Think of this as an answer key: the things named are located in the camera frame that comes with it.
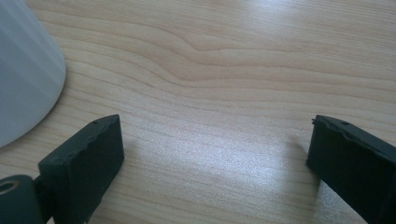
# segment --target clamp jaw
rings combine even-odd
[[[119,115],[89,123],[38,164],[35,180],[0,180],[0,224],[88,222],[123,159]]]
[[[317,115],[306,164],[368,223],[396,223],[396,147]]]

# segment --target dark green clamp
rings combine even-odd
[[[306,164],[368,223],[396,223],[396,147],[317,115]]]
[[[0,224],[87,222],[123,159],[119,115],[91,122],[38,164],[35,180],[0,180]]]

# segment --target black rubber block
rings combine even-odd
[[[39,164],[40,181],[54,189],[58,224],[90,218],[124,159],[120,117],[97,119],[56,148]]]
[[[396,147],[321,115],[306,164],[368,223],[396,223]]]

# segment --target black plastic part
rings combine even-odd
[[[118,115],[91,122],[38,164],[59,209],[56,223],[88,221],[124,159]]]
[[[30,176],[13,175],[0,180],[0,223],[43,223]]]
[[[368,223],[396,223],[396,147],[317,115],[306,164]]]
[[[40,176],[0,180],[0,224],[82,224],[99,205],[124,159],[120,117],[95,120],[39,164]]]

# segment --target table surface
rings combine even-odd
[[[38,1],[62,95],[0,177],[120,114],[125,162],[94,223],[364,223],[306,166],[316,114],[396,145],[395,1]]]

